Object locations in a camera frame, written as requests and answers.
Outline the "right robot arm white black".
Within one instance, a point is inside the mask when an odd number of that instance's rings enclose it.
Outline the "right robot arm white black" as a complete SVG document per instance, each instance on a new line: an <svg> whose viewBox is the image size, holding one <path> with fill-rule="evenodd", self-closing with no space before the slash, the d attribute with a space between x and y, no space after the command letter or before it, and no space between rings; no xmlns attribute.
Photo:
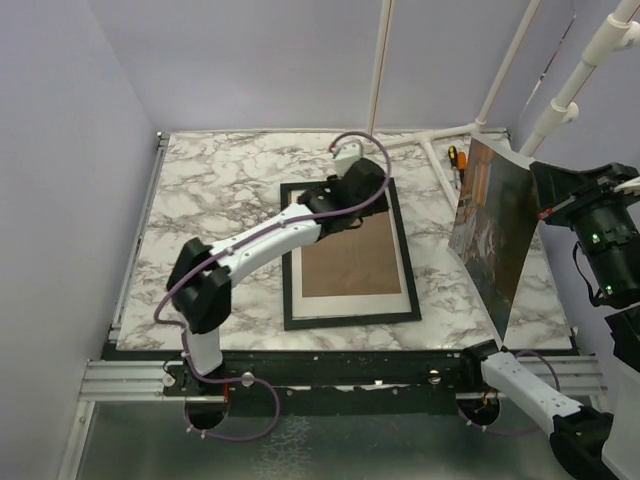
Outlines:
<svg viewBox="0 0 640 480"><path fill-rule="evenodd" d="M464 350L461 383L469 390L503 393L548 437L558 463L575 479L639 476L639 231L629 206L639 200L639 173L619 163L572 171L531 165L548 225L577 236L572 253L583 254L596 282L590 303L615 312L606 322L622 373L614 412L600 412L566 397L492 341Z"/></svg>

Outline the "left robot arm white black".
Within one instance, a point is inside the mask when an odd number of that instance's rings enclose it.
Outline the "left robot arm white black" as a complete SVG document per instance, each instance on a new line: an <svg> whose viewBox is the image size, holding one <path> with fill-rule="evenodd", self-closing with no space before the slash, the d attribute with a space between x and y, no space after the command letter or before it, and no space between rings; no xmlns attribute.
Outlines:
<svg viewBox="0 0 640 480"><path fill-rule="evenodd" d="M281 213L242 234L216 246L199 238L183 245L154 321L164 322L160 312L167 304L181 315L179 321L169 323L182 328L183 356L189 365L186 382L195 392L210 394L220 385L219 327L231 313L233 288L282 255L386 211L390 180L390 160L381 168L360 158L343 175L330 176L304 191Z"/></svg>

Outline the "photo with white mat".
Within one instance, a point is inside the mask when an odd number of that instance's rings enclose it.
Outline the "photo with white mat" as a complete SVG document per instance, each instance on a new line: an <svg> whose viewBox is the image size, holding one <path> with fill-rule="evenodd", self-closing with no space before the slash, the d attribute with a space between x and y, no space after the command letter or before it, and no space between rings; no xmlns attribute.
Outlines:
<svg viewBox="0 0 640 480"><path fill-rule="evenodd" d="M529 161L483 134L471 138L448 248L499 344L538 223Z"/></svg>

